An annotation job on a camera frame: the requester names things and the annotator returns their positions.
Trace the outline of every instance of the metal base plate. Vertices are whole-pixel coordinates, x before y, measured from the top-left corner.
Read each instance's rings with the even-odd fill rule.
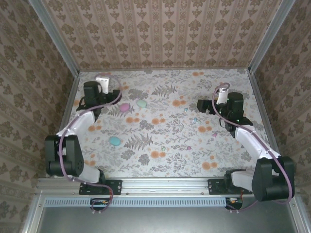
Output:
[[[105,185],[109,186],[112,189],[113,195],[121,194],[122,180],[106,180]],[[103,187],[95,187],[81,183],[79,195],[109,195],[109,190]]]
[[[230,192],[225,186],[225,181],[223,179],[209,179],[208,181],[208,192],[210,195],[230,195],[230,194],[252,194],[252,192],[236,187],[231,189]]]

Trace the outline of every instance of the floral tablecloth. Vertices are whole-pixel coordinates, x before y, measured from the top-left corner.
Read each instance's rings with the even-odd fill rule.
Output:
[[[80,73],[70,118],[83,94],[83,83],[97,72]],[[200,113],[198,99],[211,99],[220,82],[243,93],[244,111],[267,141],[245,69],[113,71],[122,84],[118,104],[102,109],[80,142],[86,164],[107,177],[223,176],[227,169],[254,168],[256,160],[219,125],[218,117]],[[109,90],[118,88],[111,80]],[[137,100],[145,100],[140,108]],[[123,113],[119,106],[130,104]],[[115,147],[109,138],[116,136]]]

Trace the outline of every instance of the patterned wallpaper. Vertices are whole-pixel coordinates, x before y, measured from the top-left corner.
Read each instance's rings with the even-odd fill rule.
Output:
[[[30,4],[0,1],[0,232],[25,220],[72,76]]]
[[[43,0],[80,70],[247,67],[281,0]]]
[[[297,0],[256,78],[282,155],[296,163],[297,190],[311,214],[311,1]]]

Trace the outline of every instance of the pink egg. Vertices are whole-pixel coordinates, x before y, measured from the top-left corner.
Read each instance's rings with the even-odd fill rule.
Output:
[[[129,103],[123,103],[120,105],[120,111],[121,112],[126,112],[130,109],[130,104]]]

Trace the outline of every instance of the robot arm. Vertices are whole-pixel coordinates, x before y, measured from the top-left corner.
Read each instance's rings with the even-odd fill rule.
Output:
[[[253,192],[258,201],[288,198],[288,184],[276,162],[268,153],[270,151],[285,170],[292,186],[293,197],[294,163],[289,157],[281,157],[262,139],[261,143],[257,140],[260,137],[255,131],[253,123],[243,116],[243,95],[236,92],[229,93],[228,90],[220,88],[217,100],[198,100],[197,108],[200,112],[208,110],[210,114],[215,114],[212,101],[215,103],[217,112],[223,118],[249,129],[250,132],[230,123],[225,123],[227,131],[246,148],[252,158],[257,159],[254,171],[242,169],[226,171],[224,181],[228,191],[231,188],[241,187]]]
[[[96,81],[84,83],[83,90],[85,96],[80,100],[79,107],[77,108],[77,114],[79,114],[82,110],[109,103],[117,98],[120,91],[113,90],[112,93],[109,93],[108,86],[109,78],[107,77],[97,77]],[[84,133],[92,124],[95,123],[100,113],[100,108],[86,112],[74,122],[65,134],[63,141],[63,161],[65,171],[69,177],[78,177],[80,180],[90,183],[105,183],[103,171],[84,164],[79,143],[79,141],[83,139]],[[63,176],[59,162],[58,148],[60,137],[63,135],[68,125],[56,135],[49,135],[45,139],[46,171],[51,176]]]

